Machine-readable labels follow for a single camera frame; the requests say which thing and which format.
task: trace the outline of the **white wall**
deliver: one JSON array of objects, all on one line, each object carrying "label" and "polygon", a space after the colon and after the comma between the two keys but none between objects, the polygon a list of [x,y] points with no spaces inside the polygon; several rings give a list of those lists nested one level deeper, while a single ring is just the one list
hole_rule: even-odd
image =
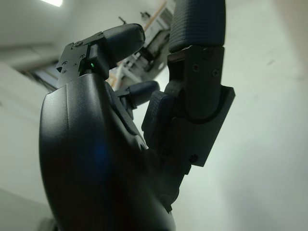
[{"label": "white wall", "polygon": [[0,189],[0,230],[39,231],[41,222],[50,218],[48,206]]},{"label": "white wall", "polygon": [[41,85],[0,63],[0,189],[47,204],[39,168]]},{"label": "white wall", "polygon": [[[236,99],[204,168],[173,205],[177,231],[308,228],[308,2],[228,5],[223,84]],[[166,85],[168,71],[158,77]],[[146,105],[135,116],[139,129]]]},{"label": "white wall", "polygon": [[153,14],[161,2],[162,0],[81,1],[55,43],[57,50],[62,53],[64,47],[71,42],[122,25],[119,16],[127,23],[142,24],[140,12],[147,11]]}]

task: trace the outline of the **textured grip surface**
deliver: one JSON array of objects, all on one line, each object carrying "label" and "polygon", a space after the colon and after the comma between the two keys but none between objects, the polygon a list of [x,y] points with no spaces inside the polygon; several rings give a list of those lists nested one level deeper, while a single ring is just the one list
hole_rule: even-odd
[{"label": "textured grip surface", "polygon": [[190,45],[222,46],[225,41],[225,0],[177,0],[169,51]]}]

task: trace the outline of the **ceiling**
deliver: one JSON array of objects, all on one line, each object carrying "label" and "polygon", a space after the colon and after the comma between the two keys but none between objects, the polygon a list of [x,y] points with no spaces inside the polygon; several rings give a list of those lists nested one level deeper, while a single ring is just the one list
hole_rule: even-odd
[{"label": "ceiling", "polygon": [[40,0],[1,0],[0,48],[54,42],[79,0],[61,7]]}]

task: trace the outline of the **robotic hand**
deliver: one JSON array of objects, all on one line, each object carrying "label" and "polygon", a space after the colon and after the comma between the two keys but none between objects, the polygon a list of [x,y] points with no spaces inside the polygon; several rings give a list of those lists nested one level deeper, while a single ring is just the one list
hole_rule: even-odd
[{"label": "robotic hand", "polygon": [[[174,231],[172,203],[191,165],[204,166],[235,97],[220,84],[224,0],[178,0],[164,92],[150,81],[114,92],[116,62],[144,44],[123,25],[68,44],[59,89],[42,106],[44,187],[62,231]],[[132,110],[150,100],[142,125]]]}]

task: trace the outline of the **ceiling light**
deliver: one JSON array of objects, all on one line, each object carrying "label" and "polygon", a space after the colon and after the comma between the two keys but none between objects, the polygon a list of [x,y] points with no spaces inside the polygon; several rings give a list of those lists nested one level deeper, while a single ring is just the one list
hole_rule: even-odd
[{"label": "ceiling light", "polygon": [[54,6],[61,6],[62,2],[63,2],[63,0],[41,0],[41,1],[47,2],[47,3],[52,4]]}]

